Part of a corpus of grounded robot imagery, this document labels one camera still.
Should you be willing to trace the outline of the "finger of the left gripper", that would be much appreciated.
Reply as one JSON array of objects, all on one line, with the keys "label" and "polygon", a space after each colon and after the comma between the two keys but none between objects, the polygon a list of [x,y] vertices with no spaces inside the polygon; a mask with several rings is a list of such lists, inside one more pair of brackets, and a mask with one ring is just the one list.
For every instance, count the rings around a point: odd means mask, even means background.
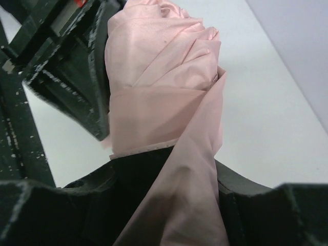
[{"label": "finger of the left gripper", "polygon": [[1,52],[1,180],[19,179],[55,187],[22,80]]}]

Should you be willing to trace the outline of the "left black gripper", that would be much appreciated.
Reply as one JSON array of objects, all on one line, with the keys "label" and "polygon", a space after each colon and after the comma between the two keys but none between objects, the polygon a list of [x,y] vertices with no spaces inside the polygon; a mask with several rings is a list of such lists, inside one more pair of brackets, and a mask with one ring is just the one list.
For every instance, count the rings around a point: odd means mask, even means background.
[{"label": "left black gripper", "polygon": [[7,41],[1,36],[1,84],[24,82],[97,140],[109,135],[107,22],[125,1],[23,1],[30,12]]}]

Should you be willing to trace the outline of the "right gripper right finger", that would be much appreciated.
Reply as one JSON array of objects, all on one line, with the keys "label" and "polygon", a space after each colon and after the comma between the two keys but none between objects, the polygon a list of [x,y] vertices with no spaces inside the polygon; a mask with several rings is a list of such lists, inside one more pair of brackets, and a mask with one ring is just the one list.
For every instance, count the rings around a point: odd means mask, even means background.
[{"label": "right gripper right finger", "polygon": [[327,245],[327,185],[255,183],[216,163],[230,245]]}]

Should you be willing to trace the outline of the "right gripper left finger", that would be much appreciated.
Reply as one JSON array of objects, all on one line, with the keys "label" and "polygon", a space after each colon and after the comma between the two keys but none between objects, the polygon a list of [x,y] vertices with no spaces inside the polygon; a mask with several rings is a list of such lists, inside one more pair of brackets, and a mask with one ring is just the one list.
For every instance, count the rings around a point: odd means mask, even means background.
[{"label": "right gripper left finger", "polygon": [[1,182],[1,245],[112,245],[172,148],[109,161],[64,188]]}]

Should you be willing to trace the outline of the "pink folding umbrella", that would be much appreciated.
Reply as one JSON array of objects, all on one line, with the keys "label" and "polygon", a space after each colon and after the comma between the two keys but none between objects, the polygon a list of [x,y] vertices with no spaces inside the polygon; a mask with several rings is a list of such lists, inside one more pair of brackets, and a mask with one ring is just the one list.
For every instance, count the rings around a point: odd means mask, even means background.
[{"label": "pink folding umbrella", "polygon": [[220,35],[171,1],[108,20],[111,161],[137,203],[115,245],[228,245],[215,154],[226,72]]}]

